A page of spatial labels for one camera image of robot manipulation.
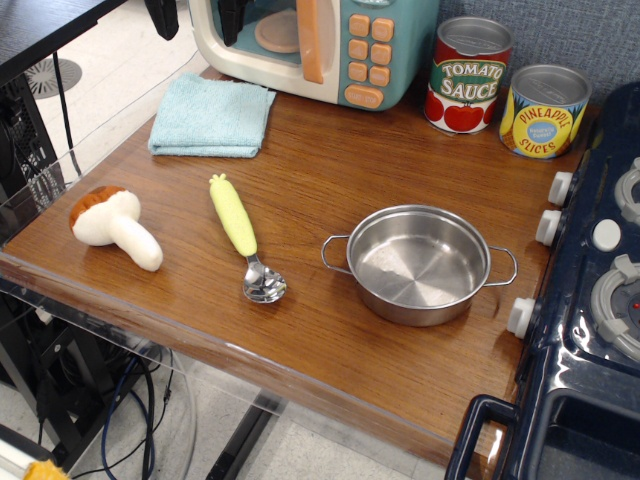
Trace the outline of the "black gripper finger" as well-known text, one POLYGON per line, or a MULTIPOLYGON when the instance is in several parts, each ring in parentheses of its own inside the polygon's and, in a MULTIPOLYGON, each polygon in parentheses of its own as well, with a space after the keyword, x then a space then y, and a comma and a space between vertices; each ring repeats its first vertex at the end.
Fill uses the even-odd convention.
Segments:
POLYGON ((218 13, 220 16, 223 41, 227 47, 233 46, 244 26, 244 15, 247 0, 219 0, 218 13))
POLYGON ((158 35, 164 40, 172 40, 179 30, 177 2, 175 0, 145 0, 144 4, 158 35))

